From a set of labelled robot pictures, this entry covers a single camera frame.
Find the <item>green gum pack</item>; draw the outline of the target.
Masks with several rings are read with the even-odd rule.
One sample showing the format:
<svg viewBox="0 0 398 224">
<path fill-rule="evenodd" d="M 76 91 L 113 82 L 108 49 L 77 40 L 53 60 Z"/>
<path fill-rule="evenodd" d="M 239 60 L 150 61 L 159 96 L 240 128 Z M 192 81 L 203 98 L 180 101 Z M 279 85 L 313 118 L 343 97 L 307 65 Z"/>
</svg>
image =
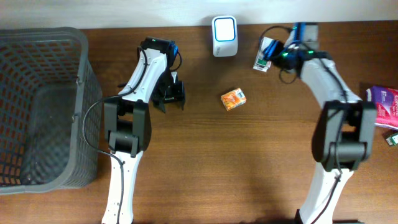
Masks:
<svg viewBox="0 0 398 224">
<path fill-rule="evenodd" d="M 390 133 L 385 137 L 385 140 L 389 146 L 397 145 L 398 132 Z"/>
</svg>

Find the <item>purple sanitary pad pack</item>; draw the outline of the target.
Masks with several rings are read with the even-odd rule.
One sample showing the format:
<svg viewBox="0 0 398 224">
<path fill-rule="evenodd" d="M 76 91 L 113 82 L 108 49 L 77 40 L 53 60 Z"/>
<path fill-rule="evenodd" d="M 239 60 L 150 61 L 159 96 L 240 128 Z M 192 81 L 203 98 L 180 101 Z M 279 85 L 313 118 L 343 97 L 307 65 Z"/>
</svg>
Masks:
<svg viewBox="0 0 398 224">
<path fill-rule="evenodd" d="M 397 90 L 372 86 L 366 90 L 366 99 L 376 105 L 375 125 L 397 130 Z"/>
</svg>

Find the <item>white green medicine box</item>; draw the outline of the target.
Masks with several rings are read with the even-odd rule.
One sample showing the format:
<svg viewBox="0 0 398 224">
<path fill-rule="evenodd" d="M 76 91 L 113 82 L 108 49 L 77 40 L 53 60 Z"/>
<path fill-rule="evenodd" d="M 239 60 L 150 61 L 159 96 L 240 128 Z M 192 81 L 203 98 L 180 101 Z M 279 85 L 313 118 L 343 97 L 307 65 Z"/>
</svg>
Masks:
<svg viewBox="0 0 398 224">
<path fill-rule="evenodd" d="M 254 61 L 253 69 L 261 72 L 267 72 L 268 69 L 271 67 L 271 62 L 266 60 L 266 55 L 264 54 L 264 51 L 271 45 L 272 41 L 273 39 L 270 39 L 268 37 L 262 38 L 262 40 L 260 41 L 259 50 L 257 51 L 256 59 Z"/>
</svg>

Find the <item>grey plastic mesh basket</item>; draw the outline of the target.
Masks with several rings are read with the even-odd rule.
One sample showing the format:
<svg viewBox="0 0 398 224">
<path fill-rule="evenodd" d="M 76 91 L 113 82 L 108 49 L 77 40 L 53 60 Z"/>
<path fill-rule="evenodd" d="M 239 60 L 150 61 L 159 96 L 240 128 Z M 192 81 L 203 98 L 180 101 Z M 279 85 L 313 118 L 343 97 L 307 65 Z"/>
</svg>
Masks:
<svg viewBox="0 0 398 224">
<path fill-rule="evenodd" d="M 1 31 L 1 194 L 96 179 L 102 97 L 88 40 L 72 27 Z"/>
</svg>

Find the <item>orange small box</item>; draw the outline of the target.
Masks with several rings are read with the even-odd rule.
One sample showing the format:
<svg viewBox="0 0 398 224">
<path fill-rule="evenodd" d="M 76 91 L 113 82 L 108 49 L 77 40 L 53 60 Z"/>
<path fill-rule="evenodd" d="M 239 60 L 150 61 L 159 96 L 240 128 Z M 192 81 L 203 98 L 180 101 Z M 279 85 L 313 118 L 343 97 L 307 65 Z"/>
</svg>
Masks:
<svg viewBox="0 0 398 224">
<path fill-rule="evenodd" d="M 242 89 L 237 88 L 221 95 L 220 100 L 227 111 L 237 108 L 246 102 Z"/>
</svg>

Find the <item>white barcode scanner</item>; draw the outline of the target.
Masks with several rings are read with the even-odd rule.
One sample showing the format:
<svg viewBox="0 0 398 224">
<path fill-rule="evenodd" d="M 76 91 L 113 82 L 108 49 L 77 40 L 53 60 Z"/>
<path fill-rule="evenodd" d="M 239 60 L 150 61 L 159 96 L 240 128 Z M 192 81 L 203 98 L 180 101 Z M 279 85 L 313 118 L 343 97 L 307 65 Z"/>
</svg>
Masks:
<svg viewBox="0 0 398 224">
<path fill-rule="evenodd" d="M 238 30 L 233 16 L 216 16 L 211 22 L 213 55 L 232 57 L 238 52 Z"/>
</svg>

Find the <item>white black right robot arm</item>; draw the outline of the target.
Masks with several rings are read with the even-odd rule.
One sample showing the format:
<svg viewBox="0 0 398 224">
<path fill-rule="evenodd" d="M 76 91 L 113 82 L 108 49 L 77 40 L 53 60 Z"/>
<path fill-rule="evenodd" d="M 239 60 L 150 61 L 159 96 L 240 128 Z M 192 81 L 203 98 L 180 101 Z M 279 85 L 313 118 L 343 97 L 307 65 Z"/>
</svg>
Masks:
<svg viewBox="0 0 398 224">
<path fill-rule="evenodd" d="M 327 52 L 320 51 L 318 24 L 297 22 L 284 45 L 273 47 L 267 59 L 292 72 L 311 90 L 321 108 L 313 137 L 315 172 L 295 223 L 332 223 L 347 181 L 370 155 L 376 106 L 353 93 Z"/>
</svg>

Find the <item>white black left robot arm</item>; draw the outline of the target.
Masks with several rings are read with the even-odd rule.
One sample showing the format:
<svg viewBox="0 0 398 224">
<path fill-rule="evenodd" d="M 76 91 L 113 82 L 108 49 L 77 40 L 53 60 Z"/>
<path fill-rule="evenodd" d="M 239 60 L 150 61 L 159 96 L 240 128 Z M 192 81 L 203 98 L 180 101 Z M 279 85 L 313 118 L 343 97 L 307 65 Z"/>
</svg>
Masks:
<svg viewBox="0 0 398 224">
<path fill-rule="evenodd" d="M 106 210 L 102 223 L 132 223 L 133 196 L 137 170 L 147 150 L 152 125 L 150 105 L 161 112 L 168 103 L 185 104 L 185 87 L 178 79 L 175 60 L 181 53 L 173 40 L 147 37 L 137 48 L 137 65 L 129 81 L 120 85 L 117 95 L 96 100 L 87 110 L 97 106 L 104 111 L 105 155 L 111 159 Z"/>
</svg>

